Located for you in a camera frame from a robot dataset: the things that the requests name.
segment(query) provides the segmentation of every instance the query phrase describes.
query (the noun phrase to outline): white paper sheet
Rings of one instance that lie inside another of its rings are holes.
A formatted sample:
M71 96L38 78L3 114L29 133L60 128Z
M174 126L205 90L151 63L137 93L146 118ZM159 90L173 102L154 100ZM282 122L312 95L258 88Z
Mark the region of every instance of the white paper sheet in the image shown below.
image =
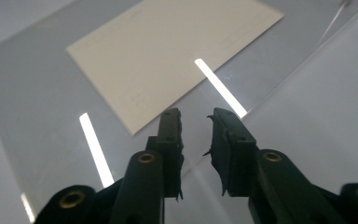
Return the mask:
M254 0L144 0L67 50L130 133L198 85L282 13Z

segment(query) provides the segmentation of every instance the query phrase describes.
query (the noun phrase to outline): table surface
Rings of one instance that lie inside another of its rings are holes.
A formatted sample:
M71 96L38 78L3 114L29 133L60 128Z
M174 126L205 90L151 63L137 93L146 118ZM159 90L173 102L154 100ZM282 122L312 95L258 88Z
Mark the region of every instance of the table surface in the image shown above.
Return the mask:
M301 116L287 116L295 112L302 116L308 114L297 111L301 105L291 105L287 101L287 104L275 105L272 102L286 98L300 101L301 94L296 96L299 90L293 91L288 86L302 86L303 90L309 85L318 86L319 83L306 82L304 77L295 79L301 77L297 75L298 69L304 69L305 65L300 65L312 52L317 48L317 53L321 51L325 39L358 11L358 1L342 10L325 37L325 30L339 10L339 1L265 2L284 12L285 18L219 68L216 74L239 102L251 110L243 122L255 133L259 144L291 152L291 147L304 147L307 141L301 137L301 141L289 140L287 136L279 138L277 132L287 127L283 122L294 119L296 122L291 123L303 130L313 121ZM136 3L133 0L75 2L0 45L0 138L19 187L36 213L52 194L65 187L83 184L97 190L102 188L79 122L84 113L89 114L114 179L124 175L130 156L145 148L147 137L157 134L158 119L155 119L131 136L65 51L80 37ZM320 89L327 89L329 82L326 83ZM316 99L307 98L301 109L311 106L312 100L319 104L323 98L323 95ZM220 180L209 165L209 159L201 156L212 141L212 123L205 117L213 113L214 107L229 108L227 102L208 81L204 81L172 107L178 107L182 112L186 160L182 175L186 199L179 203L167 200L167 223L246 223L244 220L251 220L246 200L220 197ZM282 110L277 116L260 118L277 109ZM320 107L313 108L311 114L318 111L322 111ZM328 137L342 136L330 134L324 136L325 141ZM329 166L327 158L321 162ZM314 163L305 163L302 168L312 169L314 166ZM333 168L332 173L339 172L339 168Z

